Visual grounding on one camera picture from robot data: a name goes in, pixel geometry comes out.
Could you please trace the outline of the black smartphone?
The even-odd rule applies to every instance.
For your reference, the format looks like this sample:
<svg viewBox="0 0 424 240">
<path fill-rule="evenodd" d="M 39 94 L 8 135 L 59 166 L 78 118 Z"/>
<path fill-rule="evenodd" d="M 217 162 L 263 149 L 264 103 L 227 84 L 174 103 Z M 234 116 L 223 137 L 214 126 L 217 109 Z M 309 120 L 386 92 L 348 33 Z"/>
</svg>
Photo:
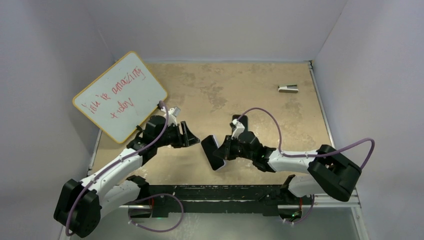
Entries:
<svg viewBox="0 0 424 240">
<path fill-rule="evenodd" d="M 217 171 L 225 166 L 225 161 L 214 155 L 214 152 L 219 148 L 219 146 L 217 139 L 213 134 L 205 137 L 200 144 L 213 171 Z"/>
</svg>

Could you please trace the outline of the black phone case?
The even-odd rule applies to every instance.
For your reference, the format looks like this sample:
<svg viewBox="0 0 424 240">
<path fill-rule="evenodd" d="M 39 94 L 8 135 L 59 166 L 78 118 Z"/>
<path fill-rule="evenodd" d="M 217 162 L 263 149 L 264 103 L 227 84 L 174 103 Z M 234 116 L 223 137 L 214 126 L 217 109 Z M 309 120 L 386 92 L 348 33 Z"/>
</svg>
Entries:
<svg viewBox="0 0 424 240">
<path fill-rule="evenodd" d="M 246 132 L 246 131 L 248 131 L 249 130 L 249 121 L 248 121 L 248 116 L 247 115 L 243 115 L 240 119 L 239 119 L 239 117 L 240 117 L 241 115 L 240 114 L 233 114 L 232 115 L 232 120 L 238 120 L 240 123 L 242 123 L 243 124 L 243 126 L 244 126 L 244 131 Z"/>
</svg>

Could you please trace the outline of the lavender phone case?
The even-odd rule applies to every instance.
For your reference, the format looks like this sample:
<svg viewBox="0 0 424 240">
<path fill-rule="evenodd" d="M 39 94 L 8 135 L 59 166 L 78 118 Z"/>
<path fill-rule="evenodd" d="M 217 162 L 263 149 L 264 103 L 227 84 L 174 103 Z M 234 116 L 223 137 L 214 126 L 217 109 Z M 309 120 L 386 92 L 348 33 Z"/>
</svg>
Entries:
<svg viewBox="0 0 424 240">
<path fill-rule="evenodd" d="M 214 134 L 211 137 L 212 137 L 212 152 L 211 152 L 212 159 L 210 164 L 211 164 L 211 168 L 214 171 L 217 171 L 220 168 L 224 167 L 226 165 L 226 162 L 224 159 L 215 155 L 215 151 L 219 148 L 219 144 Z"/>
</svg>

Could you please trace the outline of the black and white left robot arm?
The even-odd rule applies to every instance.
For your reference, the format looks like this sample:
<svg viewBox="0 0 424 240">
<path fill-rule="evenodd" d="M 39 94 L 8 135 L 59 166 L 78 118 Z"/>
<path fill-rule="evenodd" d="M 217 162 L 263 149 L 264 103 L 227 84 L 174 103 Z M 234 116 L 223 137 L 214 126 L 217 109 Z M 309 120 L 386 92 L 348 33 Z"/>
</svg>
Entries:
<svg viewBox="0 0 424 240">
<path fill-rule="evenodd" d="M 200 143 L 185 121 L 153 115 L 118 156 L 99 171 L 62 187 L 53 218 L 65 227 L 67 236 L 81 238 L 94 231 L 100 220 L 118 207 L 135 202 L 142 205 L 152 198 L 149 183 L 131 172 L 152 159 L 158 148 L 187 148 Z"/>
</svg>

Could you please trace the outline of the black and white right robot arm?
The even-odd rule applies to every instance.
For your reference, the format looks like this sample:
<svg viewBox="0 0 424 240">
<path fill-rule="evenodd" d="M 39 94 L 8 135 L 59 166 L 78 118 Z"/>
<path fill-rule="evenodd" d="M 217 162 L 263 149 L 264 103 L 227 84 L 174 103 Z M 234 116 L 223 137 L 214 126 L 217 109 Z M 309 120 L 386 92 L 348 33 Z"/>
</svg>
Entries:
<svg viewBox="0 0 424 240">
<path fill-rule="evenodd" d="M 353 161 L 327 144 L 319 149 L 282 154 L 275 147 L 260 143 L 251 131 L 238 137 L 226 135 L 223 144 L 213 151 L 213 155 L 223 160 L 243 158 L 262 172 L 295 172 L 281 189 L 280 196 L 288 204 L 300 197 L 315 194 L 327 194 L 330 197 L 347 202 L 361 176 L 362 169 Z"/>
</svg>

